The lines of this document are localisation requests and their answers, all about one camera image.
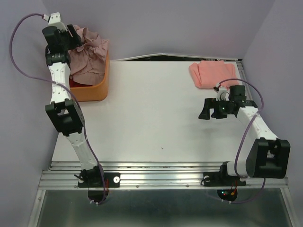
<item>metal bracket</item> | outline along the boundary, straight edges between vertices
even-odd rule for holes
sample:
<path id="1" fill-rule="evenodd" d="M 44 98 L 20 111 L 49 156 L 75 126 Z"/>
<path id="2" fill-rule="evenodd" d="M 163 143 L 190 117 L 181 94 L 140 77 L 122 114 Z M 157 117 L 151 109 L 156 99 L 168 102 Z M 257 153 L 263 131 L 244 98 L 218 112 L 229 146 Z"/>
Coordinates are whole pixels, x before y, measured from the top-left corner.
<path id="1" fill-rule="evenodd" d="M 225 176 L 220 178 L 219 172 L 204 172 L 202 182 L 205 187 L 231 187 L 235 186 L 235 181 L 238 186 L 246 186 L 245 181 L 241 181 L 237 176 Z"/>
<path id="2" fill-rule="evenodd" d="M 104 173 L 104 180 L 105 182 L 107 182 L 108 180 L 108 187 L 109 188 L 119 188 L 120 187 L 120 177 L 121 174 L 120 173 Z M 84 181 L 82 183 L 78 182 L 78 187 L 79 188 L 90 188 L 89 186 L 89 182 L 88 181 Z M 100 184 L 98 186 L 94 187 L 103 187 L 103 183 L 102 181 L 100 181 Z"/>

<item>pink towel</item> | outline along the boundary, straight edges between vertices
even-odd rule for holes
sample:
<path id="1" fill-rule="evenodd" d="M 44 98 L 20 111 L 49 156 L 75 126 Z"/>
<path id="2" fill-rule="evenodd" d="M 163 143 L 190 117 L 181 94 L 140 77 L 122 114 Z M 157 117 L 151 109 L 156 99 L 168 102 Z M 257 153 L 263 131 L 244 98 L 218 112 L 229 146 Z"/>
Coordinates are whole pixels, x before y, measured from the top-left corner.
<path id="1" fill-rule="evenodd" d="M 97 85 L 104 78 L 109 40 L 101 39 L 98 33 L 90 32 L 87 27 L 74 27 L 84 44 L 76 50 L 69 51 L 73 81 Z"/>
<path id="2" fill-rule="evenodd" d="M 211 89 L 224 79 L 237 78 L 235 66 L 224 64 L 224 61 L 201 61 L 199 64 L 193 63 L 190 67 L 190 75 L 197 88 Z M 238 85 L 236 80 L 222 83 L 223 87 L 229 88 Z"/>

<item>cable connector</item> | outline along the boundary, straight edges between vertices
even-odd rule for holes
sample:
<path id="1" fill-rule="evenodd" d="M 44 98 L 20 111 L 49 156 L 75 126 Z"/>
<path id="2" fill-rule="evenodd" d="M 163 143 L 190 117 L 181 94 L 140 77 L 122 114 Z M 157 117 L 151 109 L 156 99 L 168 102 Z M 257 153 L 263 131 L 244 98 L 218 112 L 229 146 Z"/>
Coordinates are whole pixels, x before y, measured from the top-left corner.
<path id="1" fill-rule="evenodd" d="M 45 20 L 45 21 L 47 21 L 47 22 L 49 21 L 49 16 L 46 15 L 46 14 L 43 14 L 43 17 L 42 17 L 42 18 L 43 18 L 43 20 Z"/>
<path id="2" fill-rule="evenodd" d="M 217 101 L 226 100 L 226 94 L 229 94 L 227 91 L 227 88 L 220 87 L 220 88 L 216 88 L 216 89 L 218 89 L 218 90 L 215 90 L 217 92 L 216 100 Z"/>

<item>orange basket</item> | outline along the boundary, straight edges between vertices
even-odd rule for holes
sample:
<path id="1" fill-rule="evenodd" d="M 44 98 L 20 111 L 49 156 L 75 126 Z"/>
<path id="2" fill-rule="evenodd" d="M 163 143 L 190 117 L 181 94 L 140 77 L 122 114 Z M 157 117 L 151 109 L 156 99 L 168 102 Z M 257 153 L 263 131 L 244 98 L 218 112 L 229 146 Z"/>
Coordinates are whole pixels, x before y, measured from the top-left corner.
<path id="1" fill-rule="evenodd" d="M 71 92 L 79 102 L 102 101 L 108 94 L 109 53 L 106 55 L 105 73 L 101 83 L 89 87 L 71 87 Z"/>

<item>gray floor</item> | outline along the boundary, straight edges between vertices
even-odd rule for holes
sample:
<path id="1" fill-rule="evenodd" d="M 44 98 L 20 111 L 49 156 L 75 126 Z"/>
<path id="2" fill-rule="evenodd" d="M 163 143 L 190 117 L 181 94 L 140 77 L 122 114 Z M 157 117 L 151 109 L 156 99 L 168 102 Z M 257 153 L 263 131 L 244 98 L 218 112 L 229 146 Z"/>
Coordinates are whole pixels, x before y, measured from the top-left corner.
<path id="1" fill-rule="evenodd" d="M 258 189 L 240 189 L 237 201 Z M 209 195 L 216 196 L 215 190 Z M 265 189 L 255 201 L 236 205 L 206 190 L 112 191 L 107 203 L 89 203 L 87 191 L 47 191 L 39 227 L 287 227 L 279 189 Z"/>

